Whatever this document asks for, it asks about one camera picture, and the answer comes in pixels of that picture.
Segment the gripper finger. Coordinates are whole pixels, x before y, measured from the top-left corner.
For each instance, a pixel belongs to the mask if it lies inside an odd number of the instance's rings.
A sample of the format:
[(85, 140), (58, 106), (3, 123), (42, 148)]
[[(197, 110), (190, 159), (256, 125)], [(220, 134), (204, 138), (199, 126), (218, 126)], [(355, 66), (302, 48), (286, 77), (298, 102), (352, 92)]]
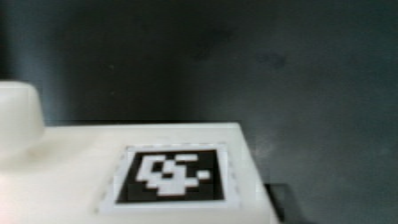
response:
[(289, 217), (288, 217), (288, 186), (280, 183), (266, 183), (264, 190), (270, 196), (270, 202), (275, 210), (277, 219), (282, 224), (288, 224)]

